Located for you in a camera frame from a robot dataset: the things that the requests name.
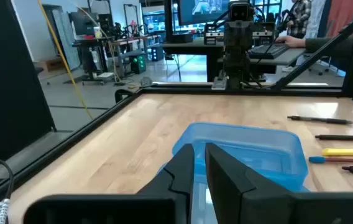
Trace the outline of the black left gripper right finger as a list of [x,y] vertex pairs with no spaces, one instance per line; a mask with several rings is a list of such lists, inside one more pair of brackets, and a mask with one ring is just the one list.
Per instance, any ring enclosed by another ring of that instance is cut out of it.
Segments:
[[291,192],[213,143],[205,146],[206,176],[218,224],[290,224]]

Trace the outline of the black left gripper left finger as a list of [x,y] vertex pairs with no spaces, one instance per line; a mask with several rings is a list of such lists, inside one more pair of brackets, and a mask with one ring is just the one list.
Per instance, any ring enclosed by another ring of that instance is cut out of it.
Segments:
[[190,224],[195,152],[185,144],[139,191],[146,197],[143,224]]

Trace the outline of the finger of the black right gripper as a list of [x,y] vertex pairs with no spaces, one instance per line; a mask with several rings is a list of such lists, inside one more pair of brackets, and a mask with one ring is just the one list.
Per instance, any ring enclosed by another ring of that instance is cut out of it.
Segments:
[[239,34],[239,26],[235,22],[225,23],[225,46],[232,47],[236,45]]
[[239,45],[241,47],[251,47],[252,46],[252,22],[243,22],[240,26],[239,31]]

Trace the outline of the dark red blue-capped pencil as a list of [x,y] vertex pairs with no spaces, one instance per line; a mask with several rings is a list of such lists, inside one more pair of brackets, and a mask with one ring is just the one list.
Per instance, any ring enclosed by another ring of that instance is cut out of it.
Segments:
[[352,158],[319,157],[319,156],[309,157],[308,161],[315,164],[324,164],[326,162],[353,163]]

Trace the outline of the yellow highlighter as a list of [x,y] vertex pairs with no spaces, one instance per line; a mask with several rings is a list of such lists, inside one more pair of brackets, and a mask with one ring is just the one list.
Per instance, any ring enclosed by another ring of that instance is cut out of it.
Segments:
[[353,156],[353,149],[325,148],[322,150],[323,156]]

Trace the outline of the thin black pencil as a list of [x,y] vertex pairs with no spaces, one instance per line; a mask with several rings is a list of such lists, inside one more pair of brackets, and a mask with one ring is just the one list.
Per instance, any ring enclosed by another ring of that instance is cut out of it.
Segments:
[[353,141],[351,135],[316,135],[315,138],[327,141]]

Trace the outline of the person's forearm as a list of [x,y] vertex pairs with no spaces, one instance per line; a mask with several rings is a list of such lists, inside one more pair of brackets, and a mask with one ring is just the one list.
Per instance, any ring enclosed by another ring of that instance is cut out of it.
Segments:
[[[323,45],[332,40],[332,37],[322,37],[313,38],[305,40],[305,48],[308,53],[314,53],[319,50]],[[334,57],[347,57],[352,52],[353,46],[353,34],[347,39],[338,43],[332,50],[327,52],[328,55],[333,55]]]

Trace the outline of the blue translucent plastic supply box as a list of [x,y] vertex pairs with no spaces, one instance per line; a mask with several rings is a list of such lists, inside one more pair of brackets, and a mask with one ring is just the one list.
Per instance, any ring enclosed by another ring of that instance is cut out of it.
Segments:
[[295,192],[306,192],[308,175],[299,137],[279,129],[222,123],[191,123],[172,148],[175,155],[185,144],[195,151],[195,181],[207,183],[205,146],[214,143],[263,176]]

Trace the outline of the cardboard box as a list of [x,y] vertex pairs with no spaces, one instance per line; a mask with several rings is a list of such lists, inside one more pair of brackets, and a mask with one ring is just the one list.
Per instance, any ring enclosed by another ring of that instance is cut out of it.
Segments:
[[64,69],[63,60],[60,57],[47,58],[38,62],[35,62],[36,67],[43,68],[46,72],[52,72],[55,70]]

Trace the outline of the black desk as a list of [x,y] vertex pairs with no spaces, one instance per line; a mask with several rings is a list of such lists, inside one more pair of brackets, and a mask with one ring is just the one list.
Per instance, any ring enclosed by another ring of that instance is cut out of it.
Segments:
[[[207,68],[207,82],[212,82],[218,74],[218,69],[221,68],[220,63],[223,57],[223,43],[218,42],[216,45],[204,45],[204,38],[198,37],[189,43],[175,44],[162,43],[160,46],[166,54],[171,55],[205,55]],[[288,49],[275,59],[263,59],[259,62],[258,67],[265,65],[289,65],[299,56],[303,55],[305,49]]]

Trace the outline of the black keyboard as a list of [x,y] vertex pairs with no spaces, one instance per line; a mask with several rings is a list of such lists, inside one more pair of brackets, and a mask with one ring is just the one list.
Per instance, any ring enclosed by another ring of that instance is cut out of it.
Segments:
[[287,44],[260,45],[248,51],[250,58],[275,59],[289,49]]

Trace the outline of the large monitor screen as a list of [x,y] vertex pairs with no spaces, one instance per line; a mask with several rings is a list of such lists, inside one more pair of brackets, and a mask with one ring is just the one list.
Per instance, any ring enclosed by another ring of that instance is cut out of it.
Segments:
[[180,25],[211,22],[227,11],[230,0],[178,0]]

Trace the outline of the person's hand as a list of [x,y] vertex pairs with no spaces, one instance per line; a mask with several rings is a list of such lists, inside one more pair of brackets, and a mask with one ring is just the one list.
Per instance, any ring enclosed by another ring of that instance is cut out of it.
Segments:
[[289,35],[277,37],[275,39],[275,42],[286,44],[290,48],[305,48],[306,47],[306,40],[305,39],[300,39],[300,38],[292,37]]

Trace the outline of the person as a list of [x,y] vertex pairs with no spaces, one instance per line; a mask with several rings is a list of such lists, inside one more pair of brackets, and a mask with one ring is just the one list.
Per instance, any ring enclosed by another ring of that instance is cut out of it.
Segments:
[[302,39],[306,35],[311,15],[311,0],[291,0],[293,7],[290,12],[292,18],[287,22],[287,35]]

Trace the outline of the green-lit computer tower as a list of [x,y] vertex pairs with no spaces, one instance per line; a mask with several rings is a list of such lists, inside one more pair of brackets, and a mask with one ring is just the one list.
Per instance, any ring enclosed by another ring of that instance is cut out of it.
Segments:
[[129,57],[131,63],[131,71],[135,74],[140,74],[146,71],[145,55],[133,55]]

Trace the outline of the orange curtain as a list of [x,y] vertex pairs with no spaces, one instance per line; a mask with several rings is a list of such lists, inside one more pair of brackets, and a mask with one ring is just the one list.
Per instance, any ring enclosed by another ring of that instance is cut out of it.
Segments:
[[353,0],[331,0],[327,22],[328,24],[332,21],[329,34],[335,35],[351,20],[353,20]]

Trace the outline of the black office chair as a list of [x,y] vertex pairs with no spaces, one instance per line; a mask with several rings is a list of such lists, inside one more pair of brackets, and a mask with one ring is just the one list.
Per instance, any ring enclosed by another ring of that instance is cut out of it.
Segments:
[[133,94],[134,93],[132,91],[125,90],[125,89],[118,89],[114,93],[115,102],[119,103],[124,98],[128,98],[128,97],[132,96]]

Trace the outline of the black workbench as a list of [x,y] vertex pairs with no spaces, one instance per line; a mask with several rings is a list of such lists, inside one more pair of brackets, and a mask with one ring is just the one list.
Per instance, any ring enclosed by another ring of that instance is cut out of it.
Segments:
[[94,38],[76,40],[73,46],[81,50],[82,65],[85,75],[79,79],[82,84],[98,82],[119,82],[131,71],[129,57],[144,54],[148,61],[148,49],[157,47],[160,36],[143,35],[126,39],[111,40],[110,38]]

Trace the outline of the gray patterned board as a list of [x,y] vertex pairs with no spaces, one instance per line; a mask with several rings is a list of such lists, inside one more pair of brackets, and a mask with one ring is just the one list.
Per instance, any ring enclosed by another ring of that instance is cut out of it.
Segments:
[[80,58],[77,49],[73,46],[75,38],[68,14],[56,9],[54,9],[52,13],[68,66],[70,70],[74,70],[80,66]]

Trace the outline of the black partition panel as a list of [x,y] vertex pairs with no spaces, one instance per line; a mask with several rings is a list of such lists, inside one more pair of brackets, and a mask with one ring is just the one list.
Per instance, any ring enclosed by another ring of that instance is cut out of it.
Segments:
[[0,0],[0,159],[54,127],[11,0]]

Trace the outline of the black diagonal frame strut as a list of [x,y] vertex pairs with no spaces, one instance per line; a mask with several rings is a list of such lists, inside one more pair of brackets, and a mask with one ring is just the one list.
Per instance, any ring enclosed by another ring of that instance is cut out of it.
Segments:
[[322,47],[320,47],[315,53],[300,66],[296,67],[291,73],[287,76],[279,79],[275,84],[271,85],[268,89],[270,90],[281,90],[292,82],[295,78],[301,75],[306,69],[308,69],[312,64],[314,64],[318,59],[320,59],[325,53],[330,50],[333,50],[335,46],[340,44],[342,41],[348,39],[348,37],[353,34],[353,21],[340,33],[333,37],[331,40],[326,42]]

